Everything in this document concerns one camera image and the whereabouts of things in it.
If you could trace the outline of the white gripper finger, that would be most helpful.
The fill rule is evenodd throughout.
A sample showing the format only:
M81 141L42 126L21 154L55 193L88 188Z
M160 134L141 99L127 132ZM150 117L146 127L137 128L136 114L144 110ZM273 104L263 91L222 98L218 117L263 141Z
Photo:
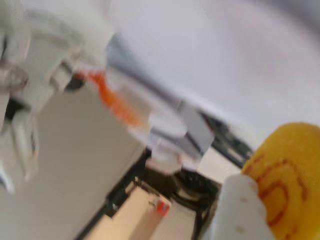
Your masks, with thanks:
M235 174L223 182L209 227L210 240L274 240L257 183Z

